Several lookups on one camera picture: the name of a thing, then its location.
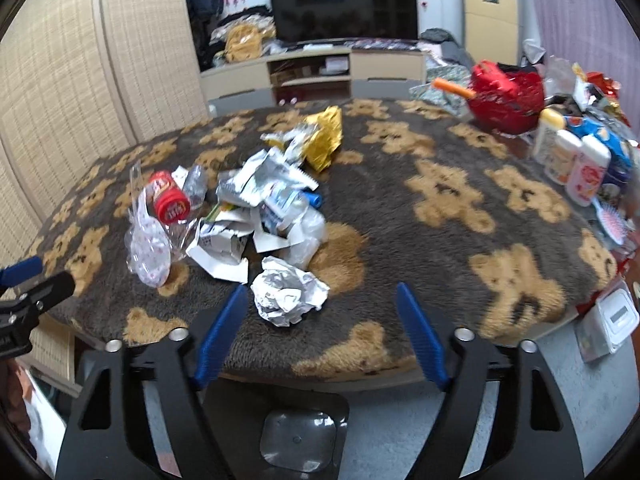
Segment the television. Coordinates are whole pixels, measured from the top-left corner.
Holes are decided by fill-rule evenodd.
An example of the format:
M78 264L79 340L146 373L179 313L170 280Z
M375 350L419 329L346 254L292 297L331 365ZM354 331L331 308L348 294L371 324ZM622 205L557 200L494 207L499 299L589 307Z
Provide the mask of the television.
M271 0L271 7L285 43L418 39L416 0Z

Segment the hairbrush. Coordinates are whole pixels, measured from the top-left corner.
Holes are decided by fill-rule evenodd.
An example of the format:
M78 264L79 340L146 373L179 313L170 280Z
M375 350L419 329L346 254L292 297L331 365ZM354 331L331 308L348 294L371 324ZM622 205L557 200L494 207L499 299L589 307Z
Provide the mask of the hairbrush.
M594 197L591 200L594 208L596 209L596 215L598 221L604 229L604 232L611 238L617 245L622 245L625 242L628 229L626 228L625 221L622 219L616 208L605 203L604 205Z

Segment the fuzzy brown tablecloth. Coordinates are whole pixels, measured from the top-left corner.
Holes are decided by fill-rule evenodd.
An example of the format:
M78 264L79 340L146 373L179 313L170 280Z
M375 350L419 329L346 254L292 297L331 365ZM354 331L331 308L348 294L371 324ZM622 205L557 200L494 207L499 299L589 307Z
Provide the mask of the fuzzy brown tablecloth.
M31 248L47 274L68 269L76 298L52 310L78 330L145 343L187 326L235 284L175 264L156 290L127 270L129 167L147 174L198 163L236 168L261 133L294 126L330 103L241 112L156 137L100 160L45 222ZM493 137L414 102L337 103L344 142L320 175L328 241L310 270L331 286L320 312L290 328L253 307L226 362L249 378L350 380L415 366L396 316L398 281L484 336L519 336L587 300L613 276L610 254L535 168ZM252 243L250 280L261 271Z

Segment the pink bottle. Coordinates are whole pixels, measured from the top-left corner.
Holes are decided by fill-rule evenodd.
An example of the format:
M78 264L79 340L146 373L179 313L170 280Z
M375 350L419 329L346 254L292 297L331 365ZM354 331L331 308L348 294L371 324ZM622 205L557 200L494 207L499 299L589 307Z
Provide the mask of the pink bottle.
M611 161L611 152L595 136L582 138L582 148L566 183L566 193L577 205L586 207L600 189Z

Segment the metal screw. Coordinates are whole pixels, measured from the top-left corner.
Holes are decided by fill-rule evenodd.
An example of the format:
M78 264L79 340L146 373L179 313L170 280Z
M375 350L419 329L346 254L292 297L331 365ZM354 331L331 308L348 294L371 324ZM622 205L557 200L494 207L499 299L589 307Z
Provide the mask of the metal screw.
M538 345L536 345L531 339L521 341L520 348L522 348L527 354L535 354L538 351Z
M456 336L456 339L460 339L460 341L472 341L473 338L476 337L476 334L468 328L457 328L453 335Z
M104 349L107 352L117 352L121 348L122 348L122 341L120 341L119 339L112 339L104 346Z
M171 341L182 341L183 339L187 339L189 335L189 331L186 328L174 328L169 332L169 339Z

